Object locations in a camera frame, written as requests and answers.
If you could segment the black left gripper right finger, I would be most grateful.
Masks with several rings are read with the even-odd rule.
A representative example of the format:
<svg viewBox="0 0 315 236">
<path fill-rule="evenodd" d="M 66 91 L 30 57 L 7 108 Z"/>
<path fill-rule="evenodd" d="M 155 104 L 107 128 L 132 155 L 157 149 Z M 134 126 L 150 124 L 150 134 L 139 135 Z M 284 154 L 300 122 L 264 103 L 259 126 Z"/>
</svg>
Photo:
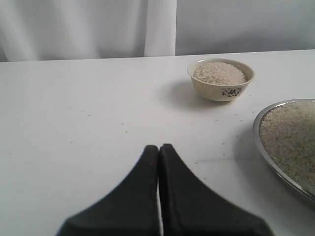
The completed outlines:
<svg viewBox="0 0 315 236">
<path fill-rule="evenodd" d="M 171 144 L 159 150 L 158 181 L 166 236 L 272 236 L 260 217 L 227 201 L 186 166 Z"/>
</svg>

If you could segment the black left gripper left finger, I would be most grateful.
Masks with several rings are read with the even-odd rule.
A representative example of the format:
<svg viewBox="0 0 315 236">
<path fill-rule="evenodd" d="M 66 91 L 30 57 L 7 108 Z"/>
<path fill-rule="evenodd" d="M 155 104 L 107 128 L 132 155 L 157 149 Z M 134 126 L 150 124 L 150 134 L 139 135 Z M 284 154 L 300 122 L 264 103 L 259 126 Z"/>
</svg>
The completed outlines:
<svg viewBox="0 0 315 236">
<path fill-rule="evenodd" d="M 125 179 L 103 199 L 69 217 L 60 236 L 158 236 L 158 153 L 145 146 Z"/>
</svg>

